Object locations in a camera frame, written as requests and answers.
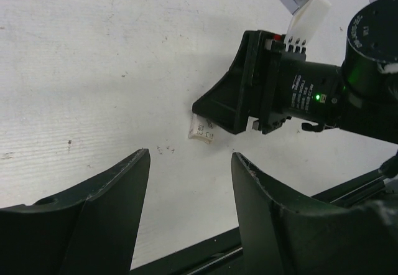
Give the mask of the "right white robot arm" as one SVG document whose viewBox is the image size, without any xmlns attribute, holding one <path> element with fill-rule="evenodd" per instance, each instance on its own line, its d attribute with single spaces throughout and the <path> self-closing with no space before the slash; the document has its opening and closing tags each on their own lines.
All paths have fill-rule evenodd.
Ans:
<svg viewBox="0 0 398 275">
<path fill-rule="evenodd" d="M 192 111 L 231 134 L 249 118 L 263 134 L 287 120 L 397 142 L 397 0 L 377 0 L 350 21 L 341 66 L 309 62 L 281 35 L 247 30 L 225 75 Z"/>
</svg>

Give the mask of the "small staple box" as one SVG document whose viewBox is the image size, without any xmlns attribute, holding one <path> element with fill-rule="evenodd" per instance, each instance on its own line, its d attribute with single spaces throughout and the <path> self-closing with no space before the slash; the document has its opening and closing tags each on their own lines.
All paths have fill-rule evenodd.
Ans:
<svg viewBox="0 0 398 275">
<path fill-rule="evenodd" d="M 211 144 L 215 138 L 215 129 L 216 126 L 210 120 L 193 114 L 188 138 Z"/>
</svg>

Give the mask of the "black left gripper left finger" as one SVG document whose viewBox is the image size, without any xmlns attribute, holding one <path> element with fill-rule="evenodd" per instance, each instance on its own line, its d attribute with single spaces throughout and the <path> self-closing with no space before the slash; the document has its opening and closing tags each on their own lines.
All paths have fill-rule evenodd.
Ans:
<svg viewBox="0 0 398 275">
<path fill-rule="evenodd" d="M 140 149 L 32 205 L 1 209 L 2 274 L 128 274 L 150 169 Z"/>
</svg>

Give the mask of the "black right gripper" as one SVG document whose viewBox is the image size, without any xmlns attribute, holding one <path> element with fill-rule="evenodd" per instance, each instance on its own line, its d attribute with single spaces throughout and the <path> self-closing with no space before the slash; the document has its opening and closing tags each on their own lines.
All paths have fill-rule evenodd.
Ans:
<svg viewBox="0 0 398 275">
<path fill-rule="evenodd" d="M 290 119 L 274 106 L 282 61 L 306 59 L 306 47 L 284 39 L 264 30 L 245 31 L 229 70 L 193 103 L 193 113 L 231 134 L 244 132 L 249 117 L 263 134 L 279 129 Z"/>
</svg>

